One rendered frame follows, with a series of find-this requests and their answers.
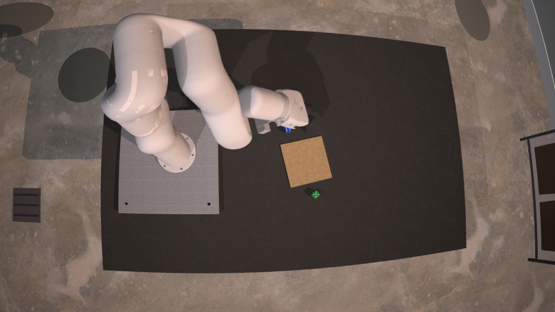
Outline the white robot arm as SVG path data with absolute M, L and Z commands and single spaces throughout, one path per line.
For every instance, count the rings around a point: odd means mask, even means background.
M 281 92 L 254 85 L 236 90 L 224 69 L 214 31 L 201 23 L 131 14 L 117 23 L 113 48 L 115 84 L 104 93 L 102 110 L 135 136 L 140 151 L 155 155 L 167 171 L 188 169 L 196 147 L 172 124 L 164 48 L 173 51 L 181 90 L 201 109 L 215 140 L 226 149 L 250 143 L 248 118 L 254 118 L 258 134 L 264 134 L 271 131 L 272 121 L 281 126 L 289 112 L 289 99 Z

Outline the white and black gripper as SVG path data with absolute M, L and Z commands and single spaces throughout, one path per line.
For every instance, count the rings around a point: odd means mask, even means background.
M 312 104 L 304 102 L 300 92 L 294 89 L 279 89 L 281 92 L 290 99 L 290 108 L 285 119 L 282 119 L 282 125 L 286 128 L 297 129 L 301 134 L 306 133 L 306 126 L 315 119 L 314 116 L 307 115 L 307 108 L 312 107 Z

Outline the tan square mat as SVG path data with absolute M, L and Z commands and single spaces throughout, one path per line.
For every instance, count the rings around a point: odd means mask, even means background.
M 280 146 L 291 188 L 332 178 L 321 136 Z

